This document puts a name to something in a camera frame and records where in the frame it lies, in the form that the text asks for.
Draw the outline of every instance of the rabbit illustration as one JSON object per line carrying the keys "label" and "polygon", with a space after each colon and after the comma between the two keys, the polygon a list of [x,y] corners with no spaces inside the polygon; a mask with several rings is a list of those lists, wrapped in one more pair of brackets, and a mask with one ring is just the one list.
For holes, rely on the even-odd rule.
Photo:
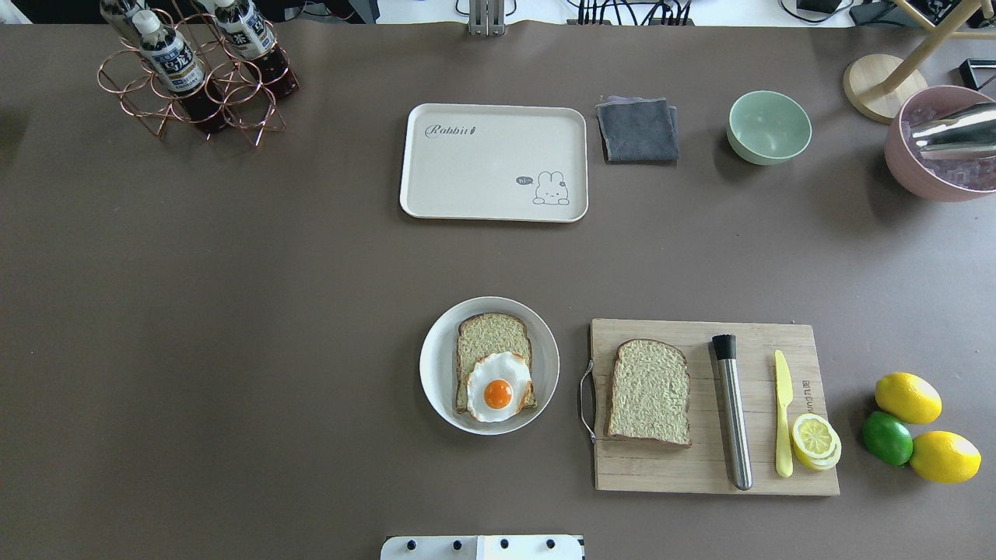
{"label": "rabbit illustration", "polygon": [[536,198],[533,204],[570,204],[564,174],[559,171],[543,171],[537,177]]}

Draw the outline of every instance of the lemon slice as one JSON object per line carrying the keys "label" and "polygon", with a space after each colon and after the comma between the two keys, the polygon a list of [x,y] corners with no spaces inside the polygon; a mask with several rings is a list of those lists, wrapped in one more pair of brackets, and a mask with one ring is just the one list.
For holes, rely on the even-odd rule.
{"label": "lemon slice", "polygon": [[841,440],[823,417],[805,413],[792,424],[792,443],[796,451],[810,459],[826,459],[840,447]]}
{"label": "lemon slice", "polygon": [[793,445],[796,452],[796,458],[799,462],[803,463],[803,466],[811,468],[812,470],[830,470],[837,466],[837,463],[841,461],[841,439],[834,431],[834,450],[831,452],[830,456],[825,459],[814,459],[809,457],[805,453],[799,450],[797,445]]}

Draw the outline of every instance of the metal cocktail shaker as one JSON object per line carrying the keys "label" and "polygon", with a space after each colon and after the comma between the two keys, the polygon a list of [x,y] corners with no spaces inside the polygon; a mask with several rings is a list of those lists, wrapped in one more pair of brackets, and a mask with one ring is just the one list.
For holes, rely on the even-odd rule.
{"label": "metal cocktail shaker", "polygon": [[743,401],[740,397],[740,376],[737,374],[737,337],[717,335],[712,337],[719,366],[719,381],[726,401],[726,430],[732,459],[733,485],[749,490],[754,484],[750,468],[750,450],[747,443],[747,423],[744,421]]}
{"label": "metal cocktail shaker", "polygon": [[909,132],[924,159],[990,157],[996,155],[996,103],[977,103]]}

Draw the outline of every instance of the bread slice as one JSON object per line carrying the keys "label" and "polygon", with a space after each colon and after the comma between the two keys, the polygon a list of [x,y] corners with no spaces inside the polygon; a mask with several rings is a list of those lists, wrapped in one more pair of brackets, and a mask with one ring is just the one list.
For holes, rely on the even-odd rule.
{"label": "bread slice", "polygon": [[[518,317],[504,313],[475,315],[460,323],[456,337],[456,411],[467,412],[467,376],[477,361],[492,354],[512,352],[522,356],[533,370],[533,345],[529,342],[526,324]],[[530,388],[524,408],[534,409],[536,396]]]}
{"label": "bread slice", "polygon": [[680,350],[651,339],[621,344],[610,383],[606,434],[691,447],[689,388],[688,362]]}

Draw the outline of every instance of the bottle cap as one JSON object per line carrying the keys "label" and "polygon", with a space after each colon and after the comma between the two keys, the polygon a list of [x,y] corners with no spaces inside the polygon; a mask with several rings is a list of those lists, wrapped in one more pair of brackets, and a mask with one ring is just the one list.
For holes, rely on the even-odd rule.
{"label": "bottle cap", "polygon": [[717,335],[712,337],[712,346],[716,350],[716,360],[737,359],[736,335]]}
{"label": "bottle cap", "polygon": [[155,12],[151,10],[141,10],[137,14],[131,16],[131,22],[134,23],[134,27],[138,29],[139,33],[145,35],[147,33],[155,33],[162,27],[162,22],[159,21],[159,16],[155,15]]}

